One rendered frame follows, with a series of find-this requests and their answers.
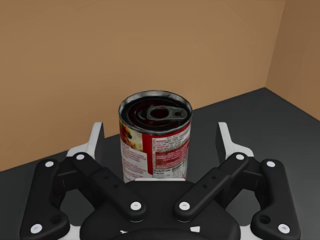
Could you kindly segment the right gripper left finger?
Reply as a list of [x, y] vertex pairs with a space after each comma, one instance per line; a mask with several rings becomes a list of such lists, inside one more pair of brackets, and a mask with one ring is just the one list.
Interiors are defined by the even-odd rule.
[[143, 220], [146, 203], [100, 164], [99, 145], [104, 139], [103, 123], [96, 122], [88, 142], [71, 148], [62, 162], [48, 159], [37, 163], [19, 230], [21, 240], [81, 239], [81, 227], [70, 224], [60, 209], [66, 192], [75, 189], [94, 207], [108, 200], [126, 220]]

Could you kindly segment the tall board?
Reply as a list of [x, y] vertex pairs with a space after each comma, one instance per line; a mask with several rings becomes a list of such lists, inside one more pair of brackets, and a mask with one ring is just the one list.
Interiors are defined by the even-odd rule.
[[263, 87], [320, 120], [320, 0], [0, 0], [0, 171], [117, 134], [136, 92]]

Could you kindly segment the red and white can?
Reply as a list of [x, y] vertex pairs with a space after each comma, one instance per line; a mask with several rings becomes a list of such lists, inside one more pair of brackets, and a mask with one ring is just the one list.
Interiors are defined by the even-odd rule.
[[123, 180], [186, 179], [193, 109], [182, 96], [147, 90], [118, 109]]

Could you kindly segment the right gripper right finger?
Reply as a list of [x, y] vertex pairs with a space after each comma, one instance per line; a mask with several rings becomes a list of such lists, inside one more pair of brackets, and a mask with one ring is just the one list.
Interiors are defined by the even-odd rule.
[[[258, 161], [253, 151], [232, 141], [219, 122], [215, 145], [219, 166], [207, 172], [174, 204], [176, 219], [196, 221], [190, 230], [209, 240], [298, 240], [301, 229], [284, 164]], [[226, 210], [243, 190], [254, 193], [259, 211], [240, 225]]]

